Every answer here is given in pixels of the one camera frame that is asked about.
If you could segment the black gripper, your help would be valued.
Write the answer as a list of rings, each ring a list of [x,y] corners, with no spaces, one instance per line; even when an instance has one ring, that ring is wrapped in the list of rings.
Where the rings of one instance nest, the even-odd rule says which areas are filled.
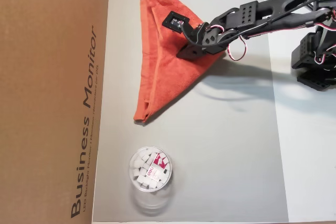
[[[193,28],[189,23],[183,24],[183,35],[187,44],[183,46],[176,57],[194,61],[205,54],[217,54],[225,51],[229,45],[229,34],[220,25],[211,26],[201,23]]]

